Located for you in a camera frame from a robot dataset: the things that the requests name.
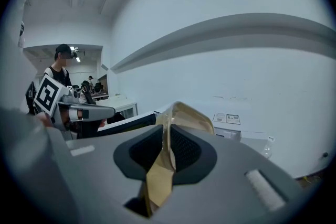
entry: plastic bottle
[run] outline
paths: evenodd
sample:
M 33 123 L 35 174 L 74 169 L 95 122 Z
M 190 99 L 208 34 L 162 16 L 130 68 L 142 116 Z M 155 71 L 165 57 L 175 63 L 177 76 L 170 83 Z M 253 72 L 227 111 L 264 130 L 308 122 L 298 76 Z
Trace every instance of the plastic bottle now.
M 267 143 L 261 152 L 261 154 L 267 159 L 271 158 L 272 156 L 272 146 L 273 146 L 274 141 L 275 141 L 274 137 L 269 136 L 267 138 Z

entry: black t-shirt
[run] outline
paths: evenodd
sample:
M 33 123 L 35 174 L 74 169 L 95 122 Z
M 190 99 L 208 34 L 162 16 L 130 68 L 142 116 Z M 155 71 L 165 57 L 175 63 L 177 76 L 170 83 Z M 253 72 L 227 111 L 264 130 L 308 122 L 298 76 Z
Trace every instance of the black t-shirt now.
M 66 86 L 72 86 L 70 78 L 69 78 L 69 72 L 66 70 L 67 75 L 64 76 L 63 68 L 57 72 L 54 68 L 49 67 L 50 70 L 52 71 L 53 79 L 58 81 L 59 83 L 63 84 L 65 87 Z

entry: black cap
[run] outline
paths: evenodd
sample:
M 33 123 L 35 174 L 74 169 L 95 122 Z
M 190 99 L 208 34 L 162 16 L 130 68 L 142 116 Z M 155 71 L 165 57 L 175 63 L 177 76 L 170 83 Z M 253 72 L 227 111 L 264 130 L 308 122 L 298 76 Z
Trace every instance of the black cap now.
M 56 53 L 62 53 L 66 59 L 71 59 L 71 49 L 67 44 L 61 44 L 56 48 Z

